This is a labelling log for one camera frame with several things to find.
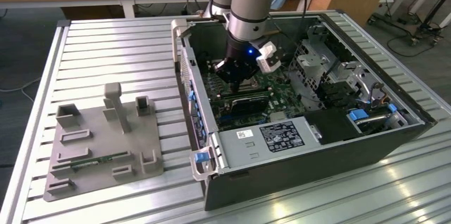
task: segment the white sticker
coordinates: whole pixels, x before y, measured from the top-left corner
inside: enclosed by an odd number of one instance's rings
[[[239,138],[248,138],[252,137],[252,130],[243,130],[240,132],[236,132],[236,135],[239,136]]]

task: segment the green circuit board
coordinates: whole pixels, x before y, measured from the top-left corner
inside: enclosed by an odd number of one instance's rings
[[[280,119],[290,119],[306,112],[306,107],[296,99],[290,79],[280,69],[271,74],[256,73],[242,83],[240,90],[235,94],[231,92],[230,84],[216,74],[204,74],[203,81],[220,131],[268,123],[274,121],[275,115]],[[258,97],[268,98],[268,106],[263,112],[250,111],[246,115],[231,115],[234,101]]]

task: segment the floor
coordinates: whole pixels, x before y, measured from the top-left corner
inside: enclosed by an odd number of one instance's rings
[[[397,14],[407,11],[407,6],[413,0],[406,0]],[[437,0],[427,0],[418,12],[425,17]],[[451,11],[451,0],[446,2],[439,11],[435,22],[441,22]],[[139,17],[179,15],[183,4],[152,5],[140,7]],[[23,86],[42,76],[47,53],[52,43],[56,22],[64,19],[59,8],[39,8],[27,10],[10,10],[4,18],[0,19],[0,88],[11,89]],[[403,35],[403,32],[383,22],[377,22],[373,26],[366,26],[366,30],[374,38],[386,45],[387,41]],[[449,50],[451,49],[451,30],[443,30],[445,40],[437,47],[422,53],[414,58],[397,56],[407,68],[427,83],[442,98],[451,102],[451,59]],[[409,40],[397,40],[393,48],[411,55],[430,48],[429,42],[411,47]],[[39,83],[31,85],[26,91],[35,97]],[[23,133],[27,126],[32,102],[20,93],[0,93],[0,203],[3,202],[7,190],[12,165],[16,161],[18,151],[22,143]]]

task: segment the metal rail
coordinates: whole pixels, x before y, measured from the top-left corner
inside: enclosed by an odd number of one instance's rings
[[[174,73],[178,17],[74,21],[60,27],[27,126],[0,223],[405,223],[451,220],[451,107],[355,22],[327,13],[439,124],[378,164],[219,210],[203,210]],[[72,198],[43,200],[55,112],[103,105],[103,84],[122,101],[148,95],[158,110],[164,174]]]

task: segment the cart wheel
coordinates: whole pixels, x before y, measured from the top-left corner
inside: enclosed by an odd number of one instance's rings
[[[413,38],[413,39],[411,39],[411,46],[415,46],[419,42],[421,42],[419,39]]]
[[[370,19],[369,19],[369,25],[373,25],[374,23],[375,23],[375,18],[374,17],[371,17]]]

